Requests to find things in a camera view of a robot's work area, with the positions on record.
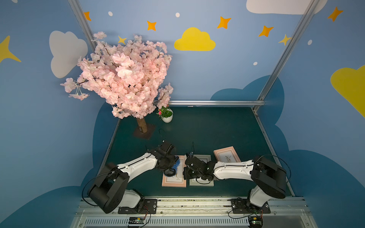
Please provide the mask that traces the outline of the grey-green picture frame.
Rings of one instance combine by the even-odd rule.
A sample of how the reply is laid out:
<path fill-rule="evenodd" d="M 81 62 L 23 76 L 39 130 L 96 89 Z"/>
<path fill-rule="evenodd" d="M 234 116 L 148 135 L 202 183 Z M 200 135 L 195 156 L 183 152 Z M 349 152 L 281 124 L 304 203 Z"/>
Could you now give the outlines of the grey-green picture frame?
<path fill-rule="evenodd" d="M 199 178 L 193 178 L 189 180 L 190 186 L 208 186 L 213 187 L 214 181 L 210 180 L 210 178 L 207 178 L 207 164 L 211 161 L 210 155 L 199 155 L 195 154 L 194 157 L 198 158 L 199 160 L 203 161 L 205 165 L 202 166 L 202 168 L 199 170 Z"/>

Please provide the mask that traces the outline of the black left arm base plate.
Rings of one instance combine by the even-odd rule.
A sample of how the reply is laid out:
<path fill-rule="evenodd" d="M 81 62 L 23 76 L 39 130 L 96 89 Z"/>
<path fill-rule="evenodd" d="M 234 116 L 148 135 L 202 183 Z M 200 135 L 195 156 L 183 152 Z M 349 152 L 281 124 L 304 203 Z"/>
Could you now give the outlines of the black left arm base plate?
<path fill-rule="evenodd" d="M 156 214 L 158 199 L 141 199 L 134 208 L 119 207 L 118 214 Z"/>

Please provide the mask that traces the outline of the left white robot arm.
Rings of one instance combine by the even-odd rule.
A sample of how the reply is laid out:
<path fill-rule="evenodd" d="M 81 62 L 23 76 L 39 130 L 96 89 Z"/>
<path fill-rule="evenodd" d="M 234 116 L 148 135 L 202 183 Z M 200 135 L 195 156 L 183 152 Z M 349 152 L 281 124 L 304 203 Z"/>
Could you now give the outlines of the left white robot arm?
<path fill-rule="evenodd" d="M 168 177 L 177 174 L 179 157 L 174 154 L 175 146 L 163 141 L 160 146 L 148 150 L 144 155 L 122 164 L 106 164 L 101 173 L 90 181 L 93 182 L 87 196 L 106 214 L 118 207 L 140 211 L 144 197 L 136 190 L 127 190 L 128 183 L 137 176 L 157 169 Z"/>

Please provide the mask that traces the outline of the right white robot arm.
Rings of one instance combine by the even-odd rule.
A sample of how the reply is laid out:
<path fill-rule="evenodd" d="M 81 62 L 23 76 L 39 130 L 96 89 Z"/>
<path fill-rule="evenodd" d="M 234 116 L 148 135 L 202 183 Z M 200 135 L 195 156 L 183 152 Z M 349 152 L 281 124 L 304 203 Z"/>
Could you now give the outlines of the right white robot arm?
<path fill-rule="evenodd" d="M 271 198 L 286 197 L 287 172 L 281 166 L 264 156 L 245 162 L 204 162 L 188 156 L 183 170 L 186 180 L 202 179 L 204 181 L 240 179 L 256 183 L 246 199 L 247 209 L 261 209 Z"/>

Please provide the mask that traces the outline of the blue black-edged cloth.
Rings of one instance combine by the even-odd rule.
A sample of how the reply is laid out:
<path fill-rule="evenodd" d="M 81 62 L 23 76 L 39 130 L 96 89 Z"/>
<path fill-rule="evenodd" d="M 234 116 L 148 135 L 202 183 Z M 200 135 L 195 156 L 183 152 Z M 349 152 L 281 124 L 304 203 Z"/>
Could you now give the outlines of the blue black-edged cloth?
<path fill-rule="evenodd" d="M 175 157 L 175 164 L 171 167 L 163 171 L 163 174 L 167 177 L 173 177 L 177 174 L 178 166 L 180 165 L 179 157 Z"/>

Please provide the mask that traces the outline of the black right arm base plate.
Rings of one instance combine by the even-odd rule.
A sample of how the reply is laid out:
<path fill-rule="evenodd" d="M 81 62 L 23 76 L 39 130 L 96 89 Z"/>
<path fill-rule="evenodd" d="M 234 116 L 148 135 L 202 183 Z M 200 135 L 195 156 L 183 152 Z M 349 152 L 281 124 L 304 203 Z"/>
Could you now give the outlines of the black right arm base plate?
<path fill-rule="evenodd" d="M 247 199 L 230 199 L 234 214 L 270 214 L 271 210 L 267 202 L 262 207 L 251 204 Z"/>

